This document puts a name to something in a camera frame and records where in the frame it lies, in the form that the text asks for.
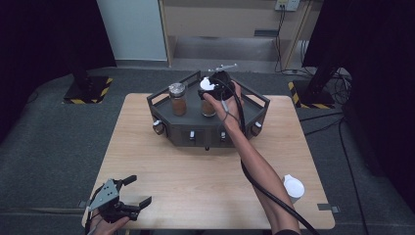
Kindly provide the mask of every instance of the gray carpet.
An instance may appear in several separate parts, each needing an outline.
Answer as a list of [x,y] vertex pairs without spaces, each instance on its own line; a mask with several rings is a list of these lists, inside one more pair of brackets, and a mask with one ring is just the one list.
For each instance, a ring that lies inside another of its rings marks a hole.
[[[7,213],[4,209],[72,209],[79,200],[88,199],[124,97],[129,93],[153,93],[191,72],[101,69],[90,73],[114,79],[102,104],[62,104],[72,77],[54,79],[30,97],[22,117],[0,145],[0,234],[82,234],[81,214]],[[288,81],[295,78],[274,73],[230,73],[263,95],[291,95]],[[303,119],[340,110],[338,105],[335,110],[297,109],[297,112],[299,119]],[[308,133],[341,117],[306,120],[301,126]],[[342,134],[369,233],[415,234],[414,213],[386,178],[371,175],[365,167],[346,122],[342,124]],[[334,214],[335,228],[320,231],[321,234],[364,234],[338,126],[307,135],[306,139],[329,203],[341,210]],[[171,234],[171,231],[158,232]],[[242,232],[218,230],[206,234]],[[243,234],[260,234],[260,231]]]

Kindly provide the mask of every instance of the white cup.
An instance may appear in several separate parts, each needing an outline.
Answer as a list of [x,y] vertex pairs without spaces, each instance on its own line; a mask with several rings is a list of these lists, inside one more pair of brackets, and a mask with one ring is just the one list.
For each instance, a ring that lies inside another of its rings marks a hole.
[[283,182],[293,204],[304,195],[304,185],[290,174],[284,176]]

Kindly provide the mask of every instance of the hazard tape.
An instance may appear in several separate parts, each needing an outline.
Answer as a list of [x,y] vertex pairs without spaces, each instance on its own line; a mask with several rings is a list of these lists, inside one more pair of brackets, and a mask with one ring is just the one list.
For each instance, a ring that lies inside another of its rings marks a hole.
[[108,78],[107,83],[104,86],[103,91],[101,92],[101,96],[98,99],[64,99],[65,104],[76,104],[76,105],[83,105],[83,104],[100,104],[104,97],[107,95],[108,90],[110,89],[110,85],[113,82],[112,78]]
[[297,108],[305,108],[305,109],[335,109],[336,107],[334,105],[328,105],[328,104],[303,104],[300,100],[299,94],[297,93],[296,87],[292,82],[288,83],[288,86],[291,91],[291,95],[293,96],[293,102],[294,105]]

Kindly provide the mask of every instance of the amber jar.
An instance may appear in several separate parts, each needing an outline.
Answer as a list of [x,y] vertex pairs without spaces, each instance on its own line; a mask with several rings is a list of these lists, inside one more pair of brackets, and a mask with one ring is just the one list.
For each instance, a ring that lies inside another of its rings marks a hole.
[[186,85],[183,83],[173,83],[168,86],[168,94],[171,100],[171,108],[176,116],[186,114]]
[[[205,77],[201,81],[201,89],[205,91],[213,90],[214,85],[210,84],[210,81],[207,77]],[[209,103],[207,100],[202,100],[201,104],[201,112],[202,115],[205,117],[212,117],[216,114],[216,110],[214,109],[213,105]]]

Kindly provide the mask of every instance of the hand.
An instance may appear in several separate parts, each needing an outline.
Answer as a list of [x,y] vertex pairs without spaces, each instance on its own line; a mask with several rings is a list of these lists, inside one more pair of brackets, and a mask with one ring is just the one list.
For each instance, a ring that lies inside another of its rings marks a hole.
[[129,217],[122,217],[115,223],[106,222],[97,212],[92,212],[90,232],[93,235],[112,235],[129,221]]
[[[241,101],[241,105],[244,105],[244,101],[241,99],[241,86],[236,83],[235,81],[232,81],[235,84],[235,94],[239,97],[239,100]],[[226,106],[228,107],[228,113],[226,114],[225,109],[223,108],[223,105],[221,101],[218,101],[214,99],[211,95],[205,93],[204,94],[205,100],[207,100],[209,103],[211,103],[216,110],[217,116],[223,121],[223,124],[228,128],[239,128],[239,112],[238,112],[238,105],[235,101],[235,97],[230,97],[226,101]]]

